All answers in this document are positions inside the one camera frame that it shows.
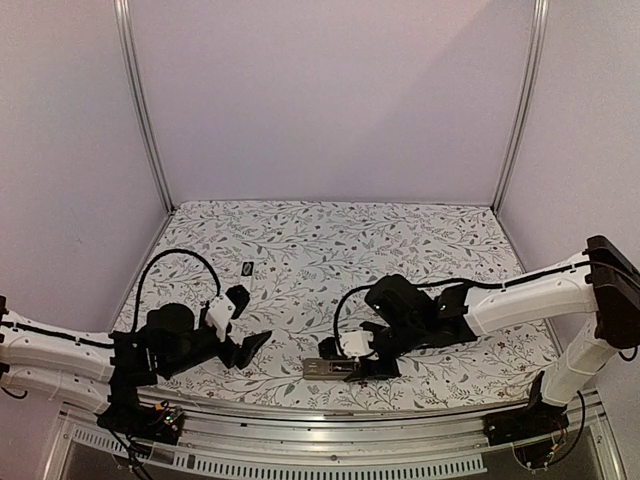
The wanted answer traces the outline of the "small white remote control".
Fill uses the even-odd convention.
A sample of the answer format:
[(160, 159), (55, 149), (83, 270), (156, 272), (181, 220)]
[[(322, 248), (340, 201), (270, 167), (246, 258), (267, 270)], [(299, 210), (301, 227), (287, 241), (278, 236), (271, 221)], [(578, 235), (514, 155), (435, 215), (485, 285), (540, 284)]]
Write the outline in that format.
[(355, 360), (305, 358), (302, 377), (310, 381), (345, 381), (359, 368)]

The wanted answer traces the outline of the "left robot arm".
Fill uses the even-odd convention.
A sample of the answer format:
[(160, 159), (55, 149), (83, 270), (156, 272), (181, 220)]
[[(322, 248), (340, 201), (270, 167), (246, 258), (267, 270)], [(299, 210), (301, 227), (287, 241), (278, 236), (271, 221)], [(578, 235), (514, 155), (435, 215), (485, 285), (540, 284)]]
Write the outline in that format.
[(7, 308), (1, 310), (1, 386), (16, 392), (43, 392), (96, 415), (107, 411), (128, 434), (148, 426), (137, 390), (170, 380), (219, 359), (228, 368), (246, 368), (270, 339), (264, 331), (231, 338), (237, 307), (215, 299), (199, 316), (179, 303), (148, 312), (133, 332), (96, 333), (53, 327)]

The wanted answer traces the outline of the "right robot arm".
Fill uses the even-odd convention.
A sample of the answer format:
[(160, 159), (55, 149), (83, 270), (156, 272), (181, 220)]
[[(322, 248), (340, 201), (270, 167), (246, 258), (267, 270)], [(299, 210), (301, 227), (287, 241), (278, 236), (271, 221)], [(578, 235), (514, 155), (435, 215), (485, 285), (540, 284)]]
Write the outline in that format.
[(441, 292), (399, 274), (362, 287), (366, 304), (382, 319), (336, 333), (338, 353), (355, 358), (357, 378), (393, 378), (396, 360), (420, 347), (469, 343), (530, 321), (589, 314), (559, 360), (531, 387), (533, 401), (517, 415), (517, 427), (537, 436), (552, 424), (555, 408), (622, 350), (639, 345), (639, 270), (606, 237), (588, 238), (585, 250), (555, 266), (499, 283), (470, 279), (436, 282)]

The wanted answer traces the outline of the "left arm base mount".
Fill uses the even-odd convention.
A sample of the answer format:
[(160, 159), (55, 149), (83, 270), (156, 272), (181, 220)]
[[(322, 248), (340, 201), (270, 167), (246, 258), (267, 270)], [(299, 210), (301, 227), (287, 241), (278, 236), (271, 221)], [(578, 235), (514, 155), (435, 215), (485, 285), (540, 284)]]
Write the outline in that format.
[(140, 402), (135, 387), (117, 387), (107, 396), (107, 409), (97, 414), (97, 425), (134, 439), (177, 445), (184, 411), (164, 400), (153, 406)]

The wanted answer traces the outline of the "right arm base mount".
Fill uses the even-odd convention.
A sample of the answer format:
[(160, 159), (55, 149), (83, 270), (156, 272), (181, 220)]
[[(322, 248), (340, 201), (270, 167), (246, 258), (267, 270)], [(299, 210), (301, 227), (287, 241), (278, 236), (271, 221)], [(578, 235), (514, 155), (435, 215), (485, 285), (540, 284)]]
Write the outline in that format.
[(529, 469), (548, 467), (562, 445), (569, 420), (566, 407), (543, 401), (541, 387), (544, 373), (539, 373), (531, 386), (528, 403), (524, 407), (487, 414), (483, 417), (483, 433), (490, 446), (531, 440), (546, 435), (540, 442), (516, 447), (513, 451), (518, 463)]

